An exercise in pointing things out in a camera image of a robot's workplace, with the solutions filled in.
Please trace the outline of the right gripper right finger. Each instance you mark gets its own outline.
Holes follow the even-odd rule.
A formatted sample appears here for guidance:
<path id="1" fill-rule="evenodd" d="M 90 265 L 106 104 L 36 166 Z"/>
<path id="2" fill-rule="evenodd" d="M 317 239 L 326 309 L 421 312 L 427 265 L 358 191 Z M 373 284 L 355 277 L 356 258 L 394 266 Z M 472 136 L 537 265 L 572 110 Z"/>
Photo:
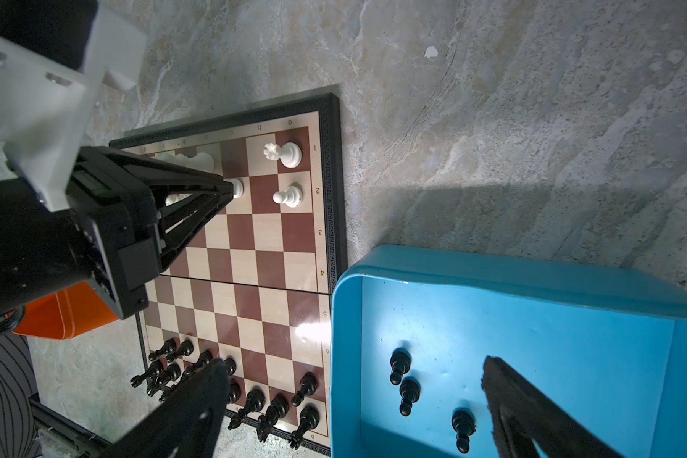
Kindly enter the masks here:
<path id="1" fill-rule="evenodd" d="M 501 457 L 618 457 L 504 360 L 484 362 L 482 389 Z"/>

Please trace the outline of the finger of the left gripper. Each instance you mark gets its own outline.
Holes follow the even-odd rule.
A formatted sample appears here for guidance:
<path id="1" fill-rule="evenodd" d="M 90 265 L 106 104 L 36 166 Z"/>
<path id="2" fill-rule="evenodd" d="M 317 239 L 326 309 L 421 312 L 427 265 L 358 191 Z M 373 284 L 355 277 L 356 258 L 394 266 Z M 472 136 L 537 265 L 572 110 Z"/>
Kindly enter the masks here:
<path id="1" fill-rule="evenodd" d="M 213 158 L 209 155 L 197 160 L 196 156 L 170 152 L 137 155 L 109 147 L 101 147 L 99 152 L 154 192 L 234 197 L 234 185 L 214 173 Z"/>
<path id="2" fill-rule="evenodd" d="M 230 193 L 194 193 L 158 210 L 158 232 L 164 242 L 160 271 L 170 268 L 200 230 L 233 200 Z"/>

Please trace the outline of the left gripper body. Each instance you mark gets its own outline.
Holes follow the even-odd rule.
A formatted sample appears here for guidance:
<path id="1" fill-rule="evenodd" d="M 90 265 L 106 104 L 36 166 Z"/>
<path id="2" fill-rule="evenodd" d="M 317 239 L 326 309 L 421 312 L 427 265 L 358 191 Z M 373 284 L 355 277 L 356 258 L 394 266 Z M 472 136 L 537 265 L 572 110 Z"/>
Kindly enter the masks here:
<path id="1" fill-rule="evenodd" d="M 156 202 L 127 158 L 106 147 L 80 148 L 66 189 L 89 242 L 90 284 L 121 320 L 148 306 L 145 284 L 160 274 Z"/>

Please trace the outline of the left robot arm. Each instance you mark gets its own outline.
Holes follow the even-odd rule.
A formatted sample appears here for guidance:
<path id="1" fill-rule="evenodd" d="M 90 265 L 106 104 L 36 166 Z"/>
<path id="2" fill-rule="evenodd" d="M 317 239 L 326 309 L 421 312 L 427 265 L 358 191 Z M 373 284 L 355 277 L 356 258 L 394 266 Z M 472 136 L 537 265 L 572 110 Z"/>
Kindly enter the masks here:
<path id="1" fill-rule="evenodd" d="M 0 315 L 89 282 L 131 317 L 232 202 L 219 175 L 83 144 L 99 90 L 137 85 L 146 42 L 97 1 L 0 1 Z"/>

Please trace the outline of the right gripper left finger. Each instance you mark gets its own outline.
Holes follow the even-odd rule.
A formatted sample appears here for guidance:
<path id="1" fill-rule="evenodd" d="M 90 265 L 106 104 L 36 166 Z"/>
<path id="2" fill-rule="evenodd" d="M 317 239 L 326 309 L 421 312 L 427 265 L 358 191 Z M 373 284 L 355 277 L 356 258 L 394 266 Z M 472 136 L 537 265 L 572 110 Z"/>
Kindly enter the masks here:
<path id="1" fill-rule="evenodd" d="M 230 376 L 213 360 L 182 383 L 102 457 L 212 457 L 229 399 Z"/>

